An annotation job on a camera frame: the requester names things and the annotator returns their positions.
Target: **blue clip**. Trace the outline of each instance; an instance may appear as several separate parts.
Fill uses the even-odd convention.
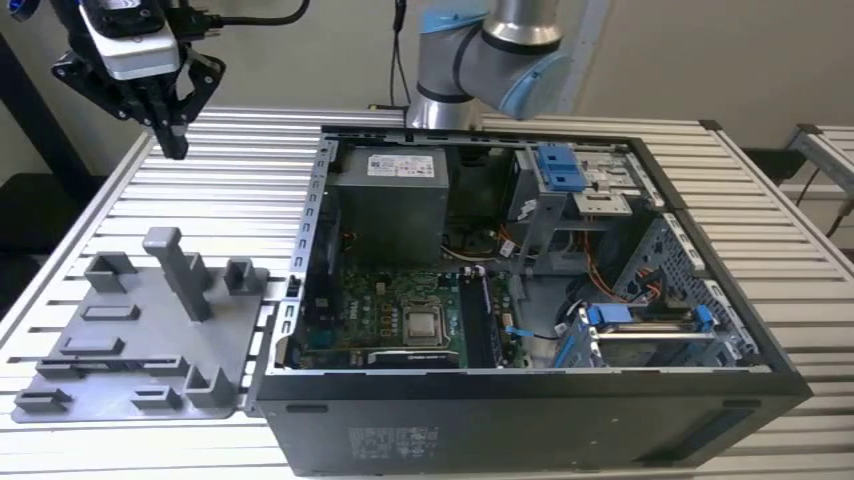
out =
[[[716,326],[716,317],[706,305],[700,305],[697,308],[694,308],[694,317],[697,318],[697,322],[700,324],[700,331],[712,332],[712,329]]]
[[[629,307],[620,303],[598,303],[593,305],[588,309],[588,319],[592,325],[634,322]]]
[[[540,170],[553,192],[582,192],[588,188],[588,178],[578,166],[576,152],[569,145],[541,143]]]

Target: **wire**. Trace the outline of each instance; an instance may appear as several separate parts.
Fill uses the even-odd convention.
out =
[[[584,242],[585,242],[585,253],[588,254],[588,274],[590,276],[590,281],[597,286],[600,291],[605,293],[612,300],[618,303],[626,303],[626,300],[614,293],[614,291],[609,288],[605,280],[602,279],[602,275],[600,275],[600,270],[597,269],[597,264],[593,258],[593,253],[590,251],[590,235],[585,231],[584,234]]]
[[[813,175],[811,175],[811,179],[807,181],[807,184],[804,185],[804,190],[801,190],[801,195],[799,195],[799,200],[796,200],[796,207],[801,206],[801,201],[804,200],[807,191],[811,189],[811,185],[813,185],[813,181],[819,176],[819,172],[820,172],[819,167],[816,167],[816,171],[813,172]]]
[[[309,10],[309,4],[312,0],[303,0],[297,11],[289,15],[287,17],[273,17],[273,18],[259,18],[259,17],[219,17],[215,16],[215,24],[219,23],[221,26],[226,25],[246,25],[246,26],[258,26],[258,27],[279,27],[282,25],[290,25],[299,21],[306,15],[306,11]]]
[[[561,340],[561,337],[553,337],[553,336],[549,336],[549,335],[541,335],[540,333],[534,333],[534,332],[532,332],[529,330],[522,330],[522,329],[512,327],[512,326],[505,327],[505,331],[508,333],[514,334],[514,335],[520,335],[521,337],[534,337],[534,338],[540,338],[542,340]]]
[[[469,257],[466,255],[461,255],[460,253],[457,253],[456,251],[453,251],[449,247],[446,247],[445,245],[442,245],[442,250],[445,251],[445,253],[448,253],[449,255],[452,255],[454,258],[457,258],[458,260],[462,260],[465,262],[492,262],[493,260],[496,260],[496,257],[488,257],[488,258],[480,258],[480,257]]]
[[[392,49],[392,65],[389,66],[389,103],[396,107],[396,49]]]
[[[837,219],[833,221],[831,230],[828,230],[828,233],[827,233],[828,238],[833,237],[833,234],[837,233],[837,230],[840,229],[840,224],[843,223],[844,218],[845,217],[843,215],[837,215]]]
[[[396,0],[396,18],[392,24],[392,30],[394,31],[394,40],[392,43],[392,65],[389,71],[389,100],[393,106],[396,103],[396,73],[401,73],[401,80],[404,82],[404,93],[406,94],[408,104],[413,103],[410,96],[410,84],[406,79],[406,72],[404,71],[404,60],[401,59],[401,31],[406,23],[406,10],[408,0]]]
[[[401,38],[396,33],[396,57],[398,58],[398,70],[401,71],[401,80],[404,81],[404,93],[406,93],[406,103],[413,104],[413,97],[410,96],[410,83],[406,80],[406,72],[404,71],[404,62],[401,61]]]

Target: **sticker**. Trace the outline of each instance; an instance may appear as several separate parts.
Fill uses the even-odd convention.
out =
[[[514,248],[517,248],[517,244],[513,243],[510,240],[505,240],[505,243],[502,244],[502,249],[498,251],[498,253],[502,254],[502,257],[510,258],[510,255],[513,255]]]
[[[434,178],[433,157],[424,155],[372,155],[370,177]]]
[[[440,427],[350,428],[350,446],[357,460],[432,458],[440,445]]]

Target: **slotted metal surface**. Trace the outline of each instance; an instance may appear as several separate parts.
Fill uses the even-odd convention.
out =
[[[10,418],[14,394],[29,385],[34,360],[49,353],[86,294],[89,258],[99,249],[122,248],[137,265],[153,265],[141,248],[150,226],[181,227],[185,249],[205,254],[210,266],[242,255],[269,268],[274,278],[263,313],[270,312],[283,294],[321,125],[401,122],[397,112],[213,109],[190,130],[191,155],[183,162],[165,159],[141,139],[0,323],[2,473],[87,480],[211,473],[291,478],[265,421],[243,413],[203,422],[18,425]],[[697,122],[545,117],[520,123],[489,117],[486,124],[492,130],[645,139],[817,395],[697,471],[596,477],[854,478],[854,268],[729,138]],[[249,362],[247,374],[254,368]]]

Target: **black cable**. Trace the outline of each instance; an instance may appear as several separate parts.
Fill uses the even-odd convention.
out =
[[[394,40],[392,44],[392,66],[389,73],[389,100],[392,105],[396,103],[396,68],[401,72],[401,80],[404,81],[404,92],[406,93],[408,104],[413,103],[410,96],[410,84],[406,79],[406,73],[404,72],[404,61],[401,59],[401,31],[404,30],[404,24],[406,23],[406,10],[408,0],[396,0],[396,18],[392,24],[392,30],[394,32]]]
[[[833,225],[831,225],[831,230],[828,230],[828,238],[833,237],[833,234],[837,233],[837,230],[840,229],[840,224],[843,223],[843,219],[845,217],[843,215],[837,215],[837,219],[833,221]]]
[[[548,335],[541,335],[540,333],[534,334],[534,338],[540,338],[542,340],[561,340],[561,337],[550,337]]]
[[[801,190],[801,195],[799,195],[799,200],[796,200],[796,207],[801,206],[801,201],[804,200],[807,191],[811,189],[811,185],[813,185],[816,177],[819,177],[819,167],[816,167],[816,171],[813,172],[813,175],[811,175],[811,179],[807,181],[807,185],[804,185],[804,190]]]
[[[396,57],[398,58],[398,70],[401,71],[401,80],[404,81],[404,92],[406,93],[406,103],[413,104],[413,97],[410,97],[410,83],[406,80],[406,72],[404,71],[404,62],[401,61],[401,38],[396,33]]]
[[[392,65],[389,67],[389,102],[392,106],[397,106],[396,103],[396,49],[392,49]]]
[[[247,25],[258,27],[279,27],[282,25],[290,25],[303,18],[303,15],[306,15],[306,11],[309,10],[310,3],[312,0],[303,0],[297,11],[287,17],[221,17],[219,15],[214,15],[211,23],[214,28],[222,28],[227,25]]]

